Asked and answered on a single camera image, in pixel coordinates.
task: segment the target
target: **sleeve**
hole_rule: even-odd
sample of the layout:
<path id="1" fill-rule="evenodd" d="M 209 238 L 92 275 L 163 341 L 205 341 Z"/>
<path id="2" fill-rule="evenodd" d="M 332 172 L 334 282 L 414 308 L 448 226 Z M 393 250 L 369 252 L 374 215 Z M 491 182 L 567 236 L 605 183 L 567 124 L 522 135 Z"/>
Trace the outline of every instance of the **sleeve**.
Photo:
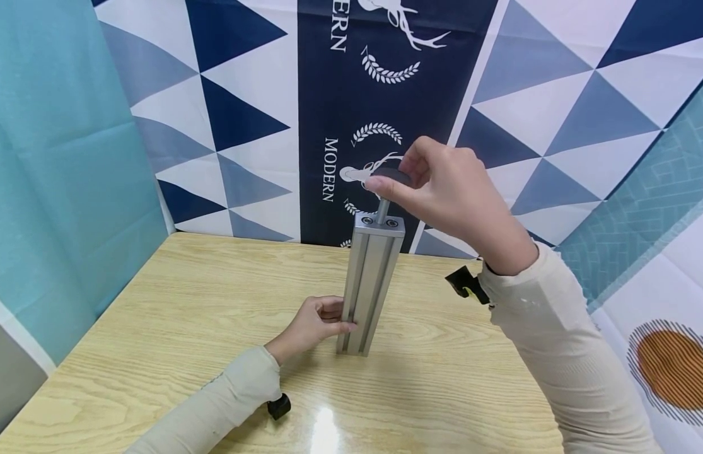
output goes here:
<path id="1" fill-rule="evenodd" d="M 595 328 L 574 274 L 538 243 L 517 276 L 483 268 L 491 317 L 513 341 L 552 408 L 567 454 L 661 453 L 624 365 Z"/>
<path id="2" fill-rule="evenodd" d="M 264 347 L 252 348 L 162 417 L 126 454 L 208 454 L 258 407 L 279 398 L 278 363 Z"/>

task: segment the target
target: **right hand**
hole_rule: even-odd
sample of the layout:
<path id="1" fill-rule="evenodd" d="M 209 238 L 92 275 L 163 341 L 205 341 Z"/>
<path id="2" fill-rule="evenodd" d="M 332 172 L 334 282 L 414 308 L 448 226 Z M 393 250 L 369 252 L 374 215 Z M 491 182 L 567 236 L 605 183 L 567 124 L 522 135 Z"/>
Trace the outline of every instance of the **right hand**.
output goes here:
<path id="1" fill-rule="evenodd" d="M 411 187 L 391 178 L 370 177 L 366 189 L 465 241 L 499 274 L 514 276 L 538 257 L 527 230 L 510 214 L 470 148 L 447 147 L 420 137 L 404 154 L 399 170 L 412 178 Z"/>

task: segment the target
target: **black clip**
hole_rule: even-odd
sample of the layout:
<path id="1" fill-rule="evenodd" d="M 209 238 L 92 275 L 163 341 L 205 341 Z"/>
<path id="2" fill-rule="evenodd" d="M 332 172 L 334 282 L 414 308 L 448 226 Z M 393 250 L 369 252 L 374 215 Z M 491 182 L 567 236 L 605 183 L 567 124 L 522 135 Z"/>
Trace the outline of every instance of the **black clip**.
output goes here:
<path id="1" fill-rule="evenodd" d="M 457 271 L 450 274 L 445 278 L 447 282 L 450 283 L 457 295 L 462 298 L 467 298 L 468 296 L 476 296 L 480 300 L 480 304 L 486 305 L 490 303 L 490 297 L 480 286 L 480 281 L 476 277 L 472 276 L 467 267 L 462 267 Z"/>
<path id="2" fill-rule="evenodd" d="M 278 421 L 281 417 L 283 417 L 286 413 L 291 411 L 291 400 L 286 396 L 286 393 L 283 393 L 281 395 L 281 398 L 279 400 L 275 400 L 273 402 L 268 402 L 268 412 L 270 413 L 270 416 L 273 417 L 273 420 Z"/>

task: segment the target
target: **light wood grain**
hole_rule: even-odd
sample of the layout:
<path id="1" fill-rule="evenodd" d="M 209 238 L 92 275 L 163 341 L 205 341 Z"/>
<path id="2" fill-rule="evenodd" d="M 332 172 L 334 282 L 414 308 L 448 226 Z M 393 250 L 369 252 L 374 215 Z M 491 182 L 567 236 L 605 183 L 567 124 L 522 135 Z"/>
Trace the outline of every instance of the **light wood grain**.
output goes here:
<path id="1" fill-rule="evenodd" d="M 120 453 L 309 295 L 342 294 L 348 250 L 177 233 L 0 437 L 4 453 Z M 285 365 L 265 409 L 213 453 L 560 453 L 552 414 L 489 311 L 400 257 L 368 358 L 335 339 Z M 474 269 L 479 265 L 472 263 Z"/>

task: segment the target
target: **blue and white triangle backdrop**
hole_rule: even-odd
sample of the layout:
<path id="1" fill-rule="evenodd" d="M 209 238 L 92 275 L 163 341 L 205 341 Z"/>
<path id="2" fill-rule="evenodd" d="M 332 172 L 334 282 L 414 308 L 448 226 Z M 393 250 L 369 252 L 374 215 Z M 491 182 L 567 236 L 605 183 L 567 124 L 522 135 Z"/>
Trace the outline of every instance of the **blue and white triangle backdrop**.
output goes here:
<path id="1" fill-rule="evenodd" d="M 558 245 L 703 81 L 703 0 L 502 0 L 495 14 L 450 143 Z M 430 238 L 417 233 L 419 253 Z"/>
<path id="2" fill-rule="evenodd" d="M 93 3 L 176 228 L 300 241 L 296 2 Z"/>

